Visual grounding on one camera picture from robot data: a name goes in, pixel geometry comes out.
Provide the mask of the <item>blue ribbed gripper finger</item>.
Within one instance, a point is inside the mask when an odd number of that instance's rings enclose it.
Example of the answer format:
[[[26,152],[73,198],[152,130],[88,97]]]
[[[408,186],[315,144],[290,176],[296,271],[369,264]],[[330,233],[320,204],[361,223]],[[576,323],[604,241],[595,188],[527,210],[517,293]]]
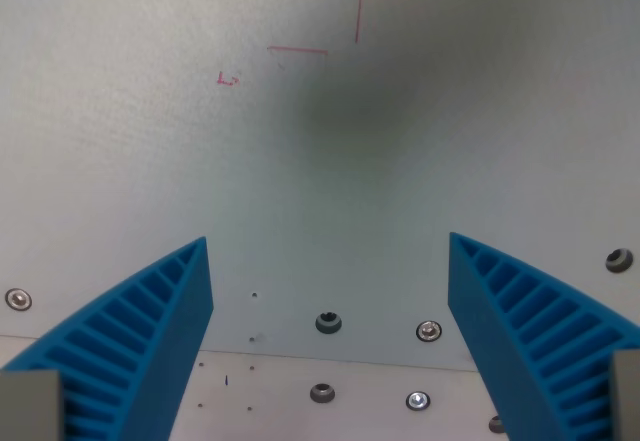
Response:
[[[1,378],[50,383],[64,440],[167,440],[213,310],[200,237],[60,322]]]
[[[611,440],[613,354],[637,325],[572,286],[458,233],[448,306],[511,440]]]

